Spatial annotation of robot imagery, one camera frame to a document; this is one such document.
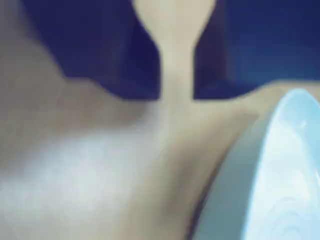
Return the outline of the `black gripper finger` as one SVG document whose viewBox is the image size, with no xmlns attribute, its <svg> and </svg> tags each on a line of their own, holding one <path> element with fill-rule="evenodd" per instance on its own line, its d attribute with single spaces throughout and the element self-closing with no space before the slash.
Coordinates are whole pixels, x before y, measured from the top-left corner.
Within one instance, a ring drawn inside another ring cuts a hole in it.
<svg viewBox="0 0 320 240">
<path fill-rule="evenodd" d="M 36 35 L 63 74 L 125 100 L 161 95 L 160 54 L 130 0 L 24 0 Z"/>
<path fill-rule="evenodd" d="M 276 80 L 320 81 L 319 1 L 216 1 L 194 50 L 193 97 L 231 99 Z"/>
</svg>

